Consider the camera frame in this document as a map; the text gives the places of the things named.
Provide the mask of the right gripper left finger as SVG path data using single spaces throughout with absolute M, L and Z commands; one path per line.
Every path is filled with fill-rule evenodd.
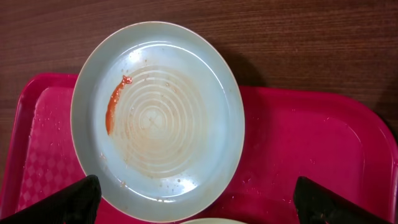
M 53 195 L 1 220 L 1 224 L 94 224 L 102 193 L 99 178 L 88 175 Z

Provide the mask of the white plate top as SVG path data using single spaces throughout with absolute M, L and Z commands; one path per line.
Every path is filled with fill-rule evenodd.
M 81 68 L 71 133 L 103 199 L 136 220 L 168 223 L 203 211 L 241 158 L 243 101 L 220 53 L 169 22 L 119 29 Z

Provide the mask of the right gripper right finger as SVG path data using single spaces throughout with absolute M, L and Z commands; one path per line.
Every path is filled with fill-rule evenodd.
M 293 201 L 301 224 L 390 224 L 304 176 L 297 179 Z

